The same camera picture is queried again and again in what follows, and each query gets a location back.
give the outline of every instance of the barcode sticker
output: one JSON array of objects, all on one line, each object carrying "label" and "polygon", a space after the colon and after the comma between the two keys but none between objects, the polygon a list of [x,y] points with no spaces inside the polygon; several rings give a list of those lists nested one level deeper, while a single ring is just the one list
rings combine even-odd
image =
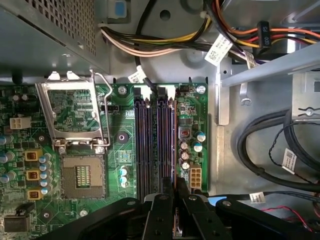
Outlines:
[{"label": "barcode sticker", "polygon": [[248,66],[248,69],[253,69],[258,66],[255,57],[251,52],[244,51],[244,55],[246,58],[246,65]]},{"label": "barcode sticker", "polygon": [[294,152],[286,148],[284,151],[282,168],[294,175],[296,160],[297,160],[297,156],[294,154]]},{"label": "barcode sticker", "polygon": [[256,193],[250,193],[250,199],[252,204],[263,204],[266,202],[266,198],[264,193],[256,192]]},{"label": "barcode sticker", "polygon": [[204,59],[217,67],[229,52],[232,45],[232,42],[226,39],[222,34],[219,34]]},{"label": "barcode sticker", "polygon": [[143,84],[144,79],[146,78],[146,74],[144,70],[142,69],[141,65],[138,65],[136,67],[136,72],[130,76],[128,76],[128,79],[130,83],[132,84]]}]

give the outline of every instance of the red wire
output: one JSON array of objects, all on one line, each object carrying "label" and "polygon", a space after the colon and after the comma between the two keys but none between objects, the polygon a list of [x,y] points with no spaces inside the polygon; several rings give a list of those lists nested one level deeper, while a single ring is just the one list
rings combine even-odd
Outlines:
[{"label": "red wire", "polygon": [[271,208],[265,208],[265,209],[261,209],[261,211],[264,212],[269,212],[269,211],[274,211],[274,210],[278,210],[278,209],[286,209],[291,211],[292,213],[294,213],[299,219],[300,221],[303,223],[303,225],[310,231],[312,232],[311,228],[308,226],[308,224],[306,223],[306,221],[302,218],[302,216],[295,210],[291,209],[290,207],[287,206],[277,206],[277,207],[271,207]]}]

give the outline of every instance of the microchip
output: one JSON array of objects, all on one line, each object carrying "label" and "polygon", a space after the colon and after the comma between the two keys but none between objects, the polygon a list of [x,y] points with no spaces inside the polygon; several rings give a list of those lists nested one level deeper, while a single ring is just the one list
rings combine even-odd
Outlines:
[{"label": "microchip", "polygon": [[30,218],[28,216],[5,216],[3,224],[6,233],[24,233],[30,230]]},{"label": "microchip", "polygon": [[16,162],[16,167],[17,168],[23,168],[25,166],[24,162],[23,161],[17,161]]},{"label": "microchip", "polygon": [[62,159],[61,171],[64,198],[105,197],[105,172],[101,156],[66,156]]},{"label": "microchip", "polygon": [[192,119],[191,118],[179,118],[179,125],[191,125]]},{"label": "microchip", "polygon": [[25,181],[18,181],[18,187],[24,187],[26,185]]}]

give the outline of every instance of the perforated metal panel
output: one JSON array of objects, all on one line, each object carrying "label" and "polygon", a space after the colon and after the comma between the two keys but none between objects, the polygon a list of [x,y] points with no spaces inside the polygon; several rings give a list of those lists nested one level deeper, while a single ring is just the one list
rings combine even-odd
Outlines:
[{"label": "perforated metal panel", "polygon": [[96,55],[94,0],[25,0],[73,39]]}]

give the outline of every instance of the black cable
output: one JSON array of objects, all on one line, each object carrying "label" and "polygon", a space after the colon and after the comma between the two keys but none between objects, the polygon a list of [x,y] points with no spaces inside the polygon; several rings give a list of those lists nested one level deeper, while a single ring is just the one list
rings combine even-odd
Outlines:
[{"label": "black cable", "polygon": [[[288,195],[288,196],[297,197],[297,198],[305,199],[305,200],[320,204],[319,197],[296,192],[296,191],[264,191],[263,192],[264,196],[268,196],[272,194]],[[250,200],[250,194],[219,194],[219,195],[209,196],[208,198],[220,198],[220,197],[226,197],[227,199],[237,200],[237,201]]]},{"label": "black cable", "polygon": [[304,148],[300,145],[294,126],[289,126],[292,123],[292,111],[288,111],[285,115],[283,127],[285,140],[288,143],[289,148],[294,152],[298,159],[310,168],[320,172],[320,162],[310,156]]},{"label": "black cable", "polygon": [[270,182],[273,182],[278,185],[286,186],[293,189],[299,189],[307,192],[320,192],[320,185],[313,183],[300,183],[294,181],[284,180],[278,177],[275,177],[267,172],[262,167],[256,166],[250,159],[247,152],[247,137],[259,130],[271,128],[277,125],[283,124],[284,118],[272,119],[267,122],[262,122],[258,125],[254,125],[248,129],[246,129],[242,135],[239,137],[236,148],[242,163],[257,176],[260,176]]},{"label": "black cable", "polygon": [[212,8],[212,0],[204,0],[206,9],[209,13],[209,16],[212,20],[212,22],[215,24],[217,30],[219,31],[219,33],[221,33],[226,39],[228,39],[237,49],[238,51],[240,51],[241,53],[244,52],[244,50],[239,46],[238,43],[236,43],[235,40],[232,39],[232,37],[227,33],[227,31],[225,30],[224,25],[222,24],[220,18],[218,17],[218,15],[215,13],[215,11]]},{"label": "black cable", "polygon": [[[149,17],[152,9],[154,8],[155,4],[156,4],[157,0],[149,0],[148,4],[146,5],[141,18],[139,20],[138,26],[136,28],[135,34],[136,35],[140,35],[142,32],[142,28],[144,27],[145,22],[147,21],[147,18]],[[135,61],[135,65],[139,66],[141,65],[141,60],[140,57],[138,56],[134,56],[134,61]],[[157,93],[157,87],[156,85],[154,85],[150,79],[148,77],[143,79],[143,82],[154,92]]]}]

